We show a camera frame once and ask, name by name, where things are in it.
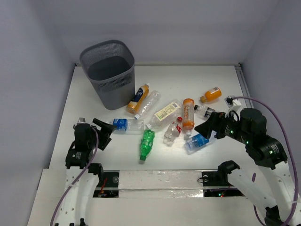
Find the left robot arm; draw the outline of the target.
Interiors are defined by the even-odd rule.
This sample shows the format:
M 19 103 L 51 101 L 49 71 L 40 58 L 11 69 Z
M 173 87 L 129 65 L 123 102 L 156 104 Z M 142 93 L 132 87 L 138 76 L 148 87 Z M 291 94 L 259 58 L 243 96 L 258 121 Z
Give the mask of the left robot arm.
M 66 158 L 65 188 L 51 217 L 52 226 L 86 226 L 89 201 L 96 186 L 104 181 L 103 167 L 94 163 L 97 150 L 104 150 L 116 126 L 93 119 L 92 124 L 79 118 L 73 126 L 74 141 Z

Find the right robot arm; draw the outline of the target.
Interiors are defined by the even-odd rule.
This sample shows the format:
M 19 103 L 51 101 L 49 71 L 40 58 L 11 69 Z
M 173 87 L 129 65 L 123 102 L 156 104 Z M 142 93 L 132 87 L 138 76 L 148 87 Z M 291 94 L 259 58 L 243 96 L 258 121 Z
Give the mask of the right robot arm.
M 203 185 L 234 186 L 257 208 L 267 226 L 299 226 L 301 197 L 297 176 L 290 175 L 288 157 L 282 144 L 267 135 L 265 116 L 253 108 L 245 108 L 240 113 L 205 108 L 202 115 L 206 121 L 196 126 L 195 131 L 204 138 L 230 137 L 244 144 L 273 195 L 262 191 L 233 160 L 221 163 L 216 171 L 203 172 L 200 178 Z

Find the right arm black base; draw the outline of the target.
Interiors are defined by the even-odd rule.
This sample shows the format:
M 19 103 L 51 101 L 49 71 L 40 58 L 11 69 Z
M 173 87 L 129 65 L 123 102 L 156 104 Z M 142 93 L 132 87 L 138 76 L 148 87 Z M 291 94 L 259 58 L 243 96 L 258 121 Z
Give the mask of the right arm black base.
M 244 195 L 218 171 L 202 171 L 197 180 L 203 186 L 204 197 L 243 197 Z

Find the green plastic bottle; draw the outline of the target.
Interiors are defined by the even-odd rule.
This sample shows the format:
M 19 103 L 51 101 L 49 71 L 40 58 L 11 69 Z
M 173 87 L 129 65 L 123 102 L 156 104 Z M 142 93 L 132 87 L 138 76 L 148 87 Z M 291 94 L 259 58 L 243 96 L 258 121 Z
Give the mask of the green plastic bottle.
M 155 138 L 155 132 L 147 129 L 143 133 L 143 137 L 141 139 L 141 144 L 140 144 L 140 160 L 145 161 L 148 154 L 152 150 L 153 146 L 153 140 Z

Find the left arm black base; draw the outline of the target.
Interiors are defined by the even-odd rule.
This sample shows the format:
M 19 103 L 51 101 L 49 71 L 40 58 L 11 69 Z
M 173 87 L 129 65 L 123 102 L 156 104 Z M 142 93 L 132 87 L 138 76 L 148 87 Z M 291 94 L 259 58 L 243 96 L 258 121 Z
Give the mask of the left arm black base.
M 119 197 L 119 171 L 105 170 L 103 180 L 98 183 L 93 194 L 94 198 Z

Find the clear bottle blue label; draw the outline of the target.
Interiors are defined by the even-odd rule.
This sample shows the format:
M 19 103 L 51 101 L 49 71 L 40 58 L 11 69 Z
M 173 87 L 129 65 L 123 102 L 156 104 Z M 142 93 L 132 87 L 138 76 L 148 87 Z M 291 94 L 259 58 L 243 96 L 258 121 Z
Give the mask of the clear bottle blue label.
M 115 126 L 116 131 L 129 131 L 134 133 L 144 131 L 144 120 L 115 118 L 107 121 L 107 123 Z

